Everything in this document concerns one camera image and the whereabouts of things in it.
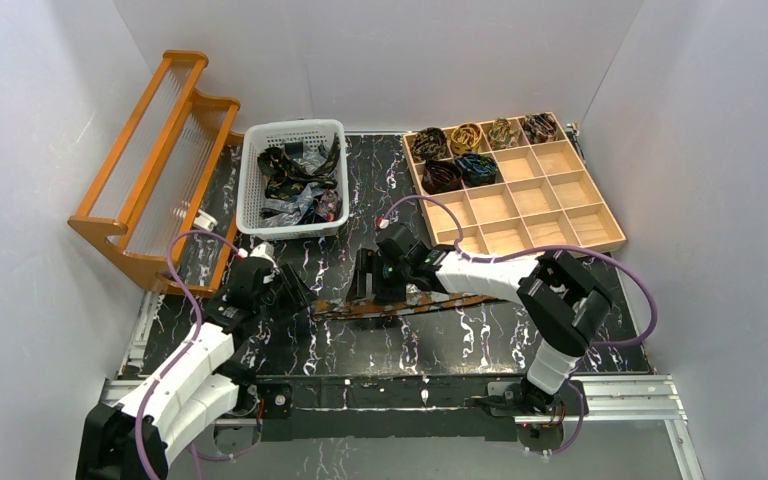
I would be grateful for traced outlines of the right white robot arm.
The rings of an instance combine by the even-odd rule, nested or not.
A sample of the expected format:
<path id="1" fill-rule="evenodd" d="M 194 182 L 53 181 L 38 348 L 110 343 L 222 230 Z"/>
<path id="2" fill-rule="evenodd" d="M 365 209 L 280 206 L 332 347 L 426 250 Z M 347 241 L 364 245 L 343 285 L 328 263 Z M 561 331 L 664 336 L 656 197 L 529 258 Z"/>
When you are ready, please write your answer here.
<path id="1" fill-rule="evenodd" d="M 570 253 L 478 257 L 452 245 L 428 246 L 404 224 L 381 230 L 373 249 L 356 254 L 346 301 L 392 306 L 408 286 L 424 293 L 488 296 L 525 308 L 541 337 L 516 387 L 490 387 L 467 400 L 498 413 L 548 414 L 613 307 L 611 294 Z"/>

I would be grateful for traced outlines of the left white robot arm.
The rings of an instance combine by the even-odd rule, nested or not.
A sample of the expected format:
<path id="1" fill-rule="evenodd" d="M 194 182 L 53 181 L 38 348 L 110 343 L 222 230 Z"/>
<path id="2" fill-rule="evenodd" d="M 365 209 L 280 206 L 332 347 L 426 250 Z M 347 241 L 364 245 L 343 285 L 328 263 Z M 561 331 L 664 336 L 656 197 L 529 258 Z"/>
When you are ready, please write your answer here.
<path id="1" fill-rule="evenodd" d="M 262 402 L 242 358 L 256 326 L 307 309 L 314 293 L 274 248 L 238 250 L 228 282 L 198 306 L 196 322 L 173 353 L 112 405 L 87 414 L 79 479 L 164 479 L 177 456 L 217 418 Z"/>

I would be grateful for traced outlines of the orange grey patterned tie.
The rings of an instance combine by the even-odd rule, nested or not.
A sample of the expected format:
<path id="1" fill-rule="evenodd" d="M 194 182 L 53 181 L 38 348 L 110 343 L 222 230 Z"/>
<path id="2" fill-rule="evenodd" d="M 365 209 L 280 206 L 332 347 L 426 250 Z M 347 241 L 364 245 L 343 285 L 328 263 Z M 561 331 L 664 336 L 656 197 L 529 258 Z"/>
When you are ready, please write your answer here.
<path id="1" fill-rule="evenodd" d="M 316 300 L 312 303 L 312 316 L 323 320 L 408 316 L 471 307 L 486 302 L 496 302 L 496 299 L 471 294 L 413 292 L 407 294 L 405 301 L 391 304 L 375 304 L 372 300 Z"/>

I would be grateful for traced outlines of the white plastic basket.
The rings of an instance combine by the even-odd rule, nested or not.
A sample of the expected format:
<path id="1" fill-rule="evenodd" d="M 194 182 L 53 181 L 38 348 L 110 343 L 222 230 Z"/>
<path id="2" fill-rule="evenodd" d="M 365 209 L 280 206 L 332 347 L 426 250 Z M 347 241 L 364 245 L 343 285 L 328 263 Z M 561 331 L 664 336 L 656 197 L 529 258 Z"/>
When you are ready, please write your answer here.
<path id="1" fill-rule="evenodd" d="M 349 217 L 347 140 L 333 119 L 272 122 L 244 134 L 236 226 L 262 240 L 335 236 Z"/>

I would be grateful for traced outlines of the wooden compartment tray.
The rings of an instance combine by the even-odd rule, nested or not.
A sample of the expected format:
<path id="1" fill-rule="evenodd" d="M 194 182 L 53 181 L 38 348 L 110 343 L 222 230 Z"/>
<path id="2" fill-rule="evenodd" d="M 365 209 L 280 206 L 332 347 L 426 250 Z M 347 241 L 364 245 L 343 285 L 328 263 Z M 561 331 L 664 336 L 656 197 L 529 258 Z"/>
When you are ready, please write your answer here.
<path id="1" fill-rule="evenodd" d="M 402 138 L 409 171 L 421 209 L 435 244 L 452 244 L 478 254 L 502 255 L 528 247 L 577 245 L 602 253 L 623 246 L 626 235 L 587 171 L 577 143 L 577 127 L 558 125 L 556 141 L 531 144 L 521 122 L 526 116 L 506 118 L 517 130 L 518 145 L 492 150 L 487 132 L 492 121 L 480 125 L 483 138 L 477 153 L 492 156 L 499 172 L 496 182 L 430 195 L 421 186 L 424 163 L 417 162 L 411 147 L 417 132 Z M 457 127 L 441 128 L 448 140 Z"/>

